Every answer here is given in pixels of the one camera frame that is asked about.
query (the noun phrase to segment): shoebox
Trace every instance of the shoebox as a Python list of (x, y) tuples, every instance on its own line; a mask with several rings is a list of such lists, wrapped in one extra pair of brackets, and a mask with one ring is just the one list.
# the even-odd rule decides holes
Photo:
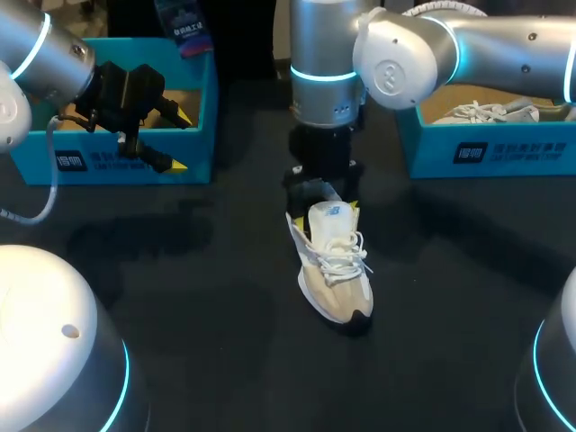
[[(508, 104), (522, 97), (448, 85), (416, 109), (397, 112), (412, 178), (576, 175), (576, 123), (433, 124), (461, 104)], [(535, 104), (552, 101), (532, 99)]]
[[(152, 148), (188, 167), (182, 174), (157, 174), (138, 160), (120, 158), (118, 135), (99, 128), (88, 133), (65, 121), (54, 133), (61, 185), (207, 184), (212, 177), (212, 153), (218, 110), (218, 82), (211, 51), (182, 59), (177, 46), (165, 39), (88, 39), (97, 61), (112, 61), (132, 70), (148, 64), (166, 79), (165, 96), (178, 102), (193, 127), (181, 130), (153, 111), (139, 137)], [(28, 185), (50, 184), (46, 126), (57, 112), (31, 101), (33, 122), (28, 139), (11, 152)], [(64, 107), (72, 113), (74, 106)]]

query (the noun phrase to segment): shoelace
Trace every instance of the shoelace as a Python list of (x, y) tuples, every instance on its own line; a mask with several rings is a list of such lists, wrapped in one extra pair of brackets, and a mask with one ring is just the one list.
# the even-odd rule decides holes
[(364, 263), (368, 252), (364, 250), (364, 237), (360, 232), (350, 232), (348, 238), (333, 238), (318, 251), (310, 245), (306, 248), (318, 259), (320, 271), (329, 284), (349, 281), (372, 269)]
[(497, 103), (490, 103), (488, 105), (479, 105), (478, 101), (467, 105), (457, 106), (452, 110), (454, 117), (461, 117), (470, 119), (472, 123), (485, 123), (500, 120), (506, 121), (506, 110), (504, 107)]

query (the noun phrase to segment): black tabletop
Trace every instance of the black tabletop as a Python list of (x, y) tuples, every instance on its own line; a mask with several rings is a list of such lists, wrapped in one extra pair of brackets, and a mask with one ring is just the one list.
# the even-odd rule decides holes
[[(575, 178), (410, 181), (370, 106), (360, 230), (372, 330), (343, 337), (296, 283), (284, 218), (286, 93), (232, 88), (208, 186), (63, 187), (49, 220), (0, 224), (88, 280), (148, 379), (153, 431), (497, 430), (515, 372), (575, 264)], [(0, 203), (45, 188), (0, 159)]]

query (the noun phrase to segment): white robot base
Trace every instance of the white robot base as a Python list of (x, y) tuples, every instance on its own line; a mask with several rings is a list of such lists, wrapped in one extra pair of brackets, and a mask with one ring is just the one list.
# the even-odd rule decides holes
[(536, 332), (517, 375), (514, 408), (522, 432), (576, 431), (576, 270)]
[(145, 432), (130, 352), (82, 275), (35, 247), (0, 246), (0, 432)]

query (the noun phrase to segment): white sneaker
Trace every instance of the white sneaker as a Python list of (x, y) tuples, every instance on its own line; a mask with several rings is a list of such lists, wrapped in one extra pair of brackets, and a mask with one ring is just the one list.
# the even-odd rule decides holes
[(347, 202), (319, 202), (308, 212), (308, 239), (303, 218), (296, 221), (286, 213), (302, 262), (298, 285), (304, 296), (325, 319), (354, 329), (369, 324), (374, 306), (358, 216), (359, 209)]
[(499, 103), (479, 105), (477, 101), (467, 105), (460, 105), (448, 112), (442, 119), (435, 121), (434, 124), (534, 123), (539, 120), (540, 112), (538, 108), (529, 99), (522, 98), (505, 105)]
[(479, 105), (477, 101), (460, 105), (448, 112), (444, 118), (435, 121), (434, 124), (574, 121), (576, 121), (576, 108), (567, 103), (556, 106), (538, 105), (532, 103), (527, 97), (522, 97), (504, 105), (498, 103)]

